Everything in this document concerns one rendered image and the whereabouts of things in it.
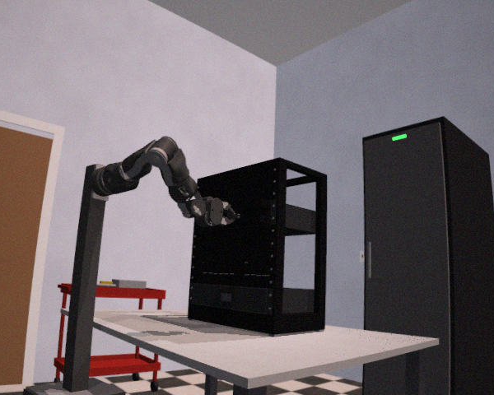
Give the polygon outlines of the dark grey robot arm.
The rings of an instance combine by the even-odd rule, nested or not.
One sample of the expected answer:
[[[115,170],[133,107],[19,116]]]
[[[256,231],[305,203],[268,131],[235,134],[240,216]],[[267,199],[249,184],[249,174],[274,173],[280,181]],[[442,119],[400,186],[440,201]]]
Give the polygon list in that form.
[[[178,203],[185,218],[204,215],[206,205],[198,191],[197,183],[189,176],[185,155],[175,140],[167,136],[158,141],[153,140],[122,162],[95,164],[90,178],[93,190],[91,198],[106,202],[109,201],[109,195],[134,190],[139,184],[139,179],[151,172],[152,166],[161,171],[169,195]],[[193,196],[196,199],[190,200]]]

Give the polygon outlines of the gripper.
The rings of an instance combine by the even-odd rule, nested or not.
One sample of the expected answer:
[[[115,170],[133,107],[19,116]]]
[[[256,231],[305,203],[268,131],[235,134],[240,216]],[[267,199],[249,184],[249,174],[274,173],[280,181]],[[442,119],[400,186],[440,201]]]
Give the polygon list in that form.
[[[240,214],[235,214],[231,205],[220,198],[203,197],[203,201],[206,211],[203,216],[195,217],[197,224],[201,227],[228,225],[240,219]],[[227,214],[227,217],[223,216],[223,212]]]

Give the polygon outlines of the black server rack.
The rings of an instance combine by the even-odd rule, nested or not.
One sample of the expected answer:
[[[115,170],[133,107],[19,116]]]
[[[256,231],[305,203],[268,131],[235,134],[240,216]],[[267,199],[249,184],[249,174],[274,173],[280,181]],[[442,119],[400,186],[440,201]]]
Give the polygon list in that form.
[[[307,176],[287,179],[287,169]],[[286,204],[287,187],[313,182],[316,211]],[[279,157],[197,185],[202,198],[228,202],[240,219],[200,227],[194,217],[188,319],[270,337],[324,332],[327,175]],[[283,287],[285,236],[292,235],[315,235],[314,290]]]

